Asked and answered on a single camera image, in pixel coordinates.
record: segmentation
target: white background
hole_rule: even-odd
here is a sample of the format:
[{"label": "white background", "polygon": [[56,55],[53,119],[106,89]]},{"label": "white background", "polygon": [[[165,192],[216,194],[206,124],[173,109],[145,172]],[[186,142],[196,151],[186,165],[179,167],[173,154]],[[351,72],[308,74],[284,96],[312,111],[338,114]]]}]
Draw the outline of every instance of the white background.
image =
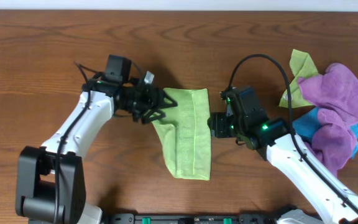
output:
[{"label": "white background", "polygon": [[358,0],[0,0],[0,9],[358,12]]}]

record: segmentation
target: table surface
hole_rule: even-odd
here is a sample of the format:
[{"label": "table surface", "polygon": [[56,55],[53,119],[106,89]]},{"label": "table surface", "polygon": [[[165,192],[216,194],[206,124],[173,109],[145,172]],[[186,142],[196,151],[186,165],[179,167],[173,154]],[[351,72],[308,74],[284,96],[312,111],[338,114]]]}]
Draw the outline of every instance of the table surface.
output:
[{"label": "table surface", "polygon": [[[75,107],[83,79],[74,61],[104,70],[109,54],[124,55],[159,87],[207,88],[211,111],[224,111],[219,91],[242,57],[268,54],[291,74],[292,49],[309,52],[320,73],[341,62],[358,77],[358,13],[0,11],[0,223],[26,221],[14,211],[17,158]],[[287,117],[270,62],[247,62],[234,85],[253,86],[269,116]],[[339,180],[358,194],[358,154]],[[239,213],[289,203],[314,212],[280,171],[233,139],[212,140],[210,181],[174,179],[153,126],[130,118],[102,127],[85,181],[87,201],[109,212]]]}]

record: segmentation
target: light green towel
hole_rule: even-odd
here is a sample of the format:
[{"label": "light green towel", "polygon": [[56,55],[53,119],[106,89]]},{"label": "light green towel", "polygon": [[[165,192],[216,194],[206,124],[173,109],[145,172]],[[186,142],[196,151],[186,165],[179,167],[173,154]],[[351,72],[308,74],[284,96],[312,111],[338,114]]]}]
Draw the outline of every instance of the light green towel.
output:
[{"label": "light green towel", "polygon": [[165,165],[175,178],[209,180],[211,173],[211,131],[208,91],[164,91],[178,102],[163,109],[166,117],[153,121],[160,138]]},{"label": "light green towel", "polygon": [[[290,67],[293,75],[295,76],[294,80],[290,84],[292,108],[312,105],[311,103],[309,103],[309,101],[303,99],[301,90],[298,86],[298,78],[309,78],[318,75],[318,71],[313,63],[313,60],[308,53],[293,49],[290,60]],[[281,97],[279,106],[285,108],[288,107],[288,97],[286,90]]]}]

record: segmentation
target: yellow-green cloth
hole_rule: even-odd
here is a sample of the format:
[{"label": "yellow-green cloth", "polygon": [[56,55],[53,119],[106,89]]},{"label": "yellow-green cloth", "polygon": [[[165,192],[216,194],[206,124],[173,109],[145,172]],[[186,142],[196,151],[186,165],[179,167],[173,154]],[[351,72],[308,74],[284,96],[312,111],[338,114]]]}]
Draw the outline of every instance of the yellow-green cloth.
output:
[{"label": "yellow-green cloth", "polygon": [[153,121],[160,138],[169,172],[175,178],[209,180],[211,173],[211,131],[207,89],[164,91],[178,102],[163,109],[166,117]]},{"label": "yellow-green cloth", "polygon": [[[292,108],[312,105],[309,101],[303,98],[301,90],[298,86],[298,78],[309,78],[318,75],[318,71],[313,63],[313,60],[308,53],[293,49],[291,54],[290,67],[295,77],[290,84]],[[288,97],[286,90],[281,97],[279,106],[285,108],[288,107]]]}]

